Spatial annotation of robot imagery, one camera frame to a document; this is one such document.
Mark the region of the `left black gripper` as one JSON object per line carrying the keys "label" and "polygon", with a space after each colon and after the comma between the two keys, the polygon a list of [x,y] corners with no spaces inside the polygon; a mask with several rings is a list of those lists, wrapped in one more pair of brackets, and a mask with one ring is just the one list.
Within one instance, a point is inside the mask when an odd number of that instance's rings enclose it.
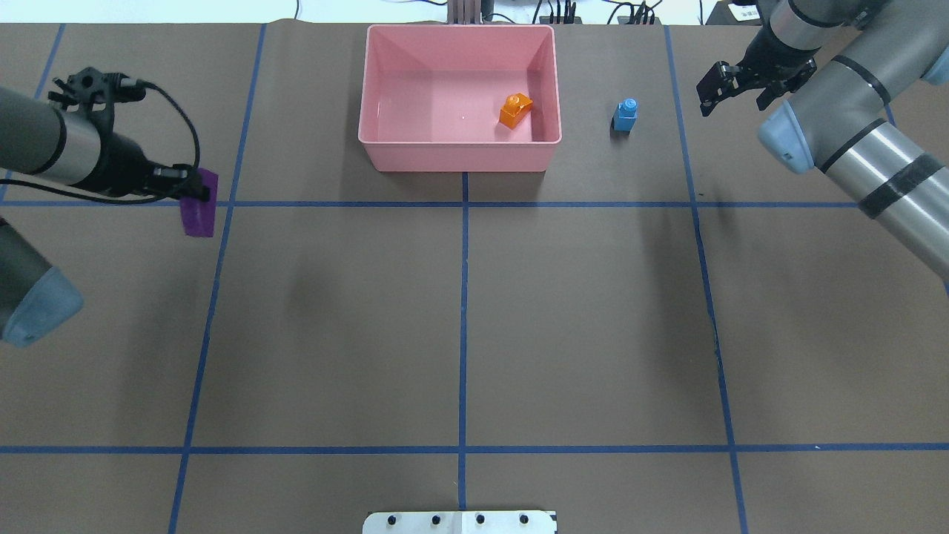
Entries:
{"label": "left black gripper", "polygon": [[121,134],[101,135],[99,141],[101,150],[97,165],[87,176],[87,191],[105,197],[136,195],[211,201],[211,187],[200,169],[157,167],[145,156],[138,142]]}

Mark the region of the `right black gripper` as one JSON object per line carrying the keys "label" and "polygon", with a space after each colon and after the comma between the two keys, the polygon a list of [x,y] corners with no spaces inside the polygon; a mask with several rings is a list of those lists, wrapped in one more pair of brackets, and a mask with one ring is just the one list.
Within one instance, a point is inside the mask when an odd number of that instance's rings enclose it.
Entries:
{"label": "right black gripper", "polygon": [[816,55],[817,49],[799,50],[783,43],[772,30],[760,30],[741,60],[741,80],[752,89],[761,88],[757,108],[765,111],[772,102],[803,85],[796,76]]}

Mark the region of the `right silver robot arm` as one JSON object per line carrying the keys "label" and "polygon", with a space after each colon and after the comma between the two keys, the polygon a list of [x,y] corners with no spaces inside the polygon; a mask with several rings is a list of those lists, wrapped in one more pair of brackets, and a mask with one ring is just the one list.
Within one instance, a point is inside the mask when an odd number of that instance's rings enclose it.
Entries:
{"label": "right silver robot arm", "polygon": [[841,26],[863,31],[759,126],[797,174],[817,168],[869,219],[947,278],[947,166],[882,115],[918,80],[947,81],[945,1],[780,1],[746,57],[786,74]]}

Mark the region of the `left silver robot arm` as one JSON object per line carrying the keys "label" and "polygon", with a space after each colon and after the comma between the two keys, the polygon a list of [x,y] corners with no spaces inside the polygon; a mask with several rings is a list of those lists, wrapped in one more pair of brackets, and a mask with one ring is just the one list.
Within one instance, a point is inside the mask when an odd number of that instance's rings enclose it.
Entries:
{"label": "left silver robot arm", "polygon": [[[155,82],[119,72],[82,72],[49,102],[2,89],[3,185],[80,202],[139,205],[175,200],[187,236],[209,239],[216,223],[217,175],[200,166],[199,135],[181,105]],[[138,142],[114,130],[115,106],[162,96],[192,136],[194,159],[182,165],[150,161]],[[2,220],[2,341],[26,348],[84,307],[60,269]]]}

